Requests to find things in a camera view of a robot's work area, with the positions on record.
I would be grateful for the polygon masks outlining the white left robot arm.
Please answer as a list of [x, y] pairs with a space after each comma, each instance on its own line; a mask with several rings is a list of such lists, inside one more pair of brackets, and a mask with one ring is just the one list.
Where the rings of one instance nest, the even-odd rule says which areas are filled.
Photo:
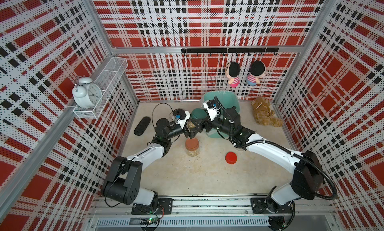
[[141, 187], [143, 170], [169, 152], [172, 138], [182, 134], [194, 138], [202, 129], [199, 119], [179, 122], [169, 122], [165, 118], [158, 120], [155, 136], [147, 148], [132, 156], [117, 156], [113, 160], [102, 187], [102, 196], [118, 204], [137, 205], [145, 213], [156, 212], [160, 205], [159, 195]]

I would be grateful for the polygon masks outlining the red jar lid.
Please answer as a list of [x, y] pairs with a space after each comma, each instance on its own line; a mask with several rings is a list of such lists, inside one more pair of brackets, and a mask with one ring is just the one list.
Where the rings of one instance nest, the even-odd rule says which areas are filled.
[[237, 155], [234, 152], [228, 152], [225, 156], [225, 160], [228, 164], [235, 164], [237, 162]]

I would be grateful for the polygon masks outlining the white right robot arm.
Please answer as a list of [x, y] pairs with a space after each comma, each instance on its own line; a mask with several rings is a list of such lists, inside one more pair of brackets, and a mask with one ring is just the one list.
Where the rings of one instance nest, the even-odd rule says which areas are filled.
[[318, 190], [324, 180], [329, 180], [315, 153], [292, 151], [241, 125], [241, 117], [236, 109], [229, 108], [221, 113], [212, 109], [194, 109], [190, 119], [192, 129], [212, 131], [228, 135], [229, 141], [237, 149], [261, 155], [280, 165], [290, 174], [292, 180], [280, 187], [273, 187], [264, 200], [262, 208], [270, 213], [284, 205], [292, 205], [295, 200], [320, 198]]

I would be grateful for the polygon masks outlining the green lid peanut jar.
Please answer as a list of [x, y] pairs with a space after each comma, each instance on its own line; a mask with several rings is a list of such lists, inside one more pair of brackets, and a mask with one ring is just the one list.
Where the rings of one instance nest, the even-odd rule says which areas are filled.
[[188, 129], [190, 132], [196, 132], [196, 131], [198, 131], [198, 128], [195, 126], [195, 124], [194, 124], [191, 120], [189, 120], [189, 121], [186, 123], [186, 125], [187, 125], [187, 129]]

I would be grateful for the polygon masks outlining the dark green jar lid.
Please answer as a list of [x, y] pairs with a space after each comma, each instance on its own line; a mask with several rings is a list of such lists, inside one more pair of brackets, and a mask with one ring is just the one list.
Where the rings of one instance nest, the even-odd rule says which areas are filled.
[[204, 120], [207, 117], [208, 117], [207, 112], [201, 108], [194, 109], [191, 114], [191, 118], [194, 120]]

